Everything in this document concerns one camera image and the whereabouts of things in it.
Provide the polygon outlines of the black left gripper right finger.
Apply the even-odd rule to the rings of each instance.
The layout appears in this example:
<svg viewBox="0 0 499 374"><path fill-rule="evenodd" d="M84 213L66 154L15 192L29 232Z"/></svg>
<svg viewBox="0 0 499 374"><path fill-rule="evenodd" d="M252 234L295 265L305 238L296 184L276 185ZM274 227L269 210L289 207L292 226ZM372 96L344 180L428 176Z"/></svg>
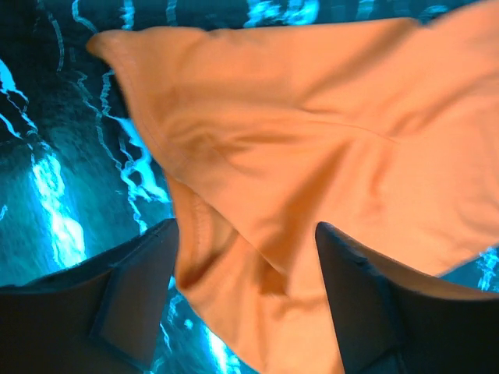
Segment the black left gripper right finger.
<svg viewBox="0 0 499 374"><path fill-rule="evenodd" d="M326 222L315 231L347 373L496 373L498 295L431 277Z"/></svg>

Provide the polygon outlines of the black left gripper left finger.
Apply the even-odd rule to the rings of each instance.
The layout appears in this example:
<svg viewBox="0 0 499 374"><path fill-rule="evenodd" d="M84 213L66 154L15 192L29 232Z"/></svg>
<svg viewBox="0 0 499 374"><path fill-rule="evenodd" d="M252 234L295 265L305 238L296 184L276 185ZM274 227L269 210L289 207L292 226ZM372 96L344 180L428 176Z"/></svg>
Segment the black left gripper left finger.
<svg viewBox="0 0 499 374"><path fill-rule="evenodd" d="M2 372L149 370L178 245L167 219L76 266L2 287Z"/></svg>

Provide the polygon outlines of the orange t shirt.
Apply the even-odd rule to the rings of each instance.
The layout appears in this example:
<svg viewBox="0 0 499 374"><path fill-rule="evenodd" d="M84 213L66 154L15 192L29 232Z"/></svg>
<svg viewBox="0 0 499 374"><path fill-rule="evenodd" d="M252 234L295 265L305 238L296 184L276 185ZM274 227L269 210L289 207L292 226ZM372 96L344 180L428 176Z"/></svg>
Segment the orange t shirt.
<svg viewBox="0 0 499 374"><path fill-rule="evenodd" d="M261 373L343 370L314 233L326 221L445 273L498 240L498 4L408 18L110 30L165 172L177 288Z"/></svg>

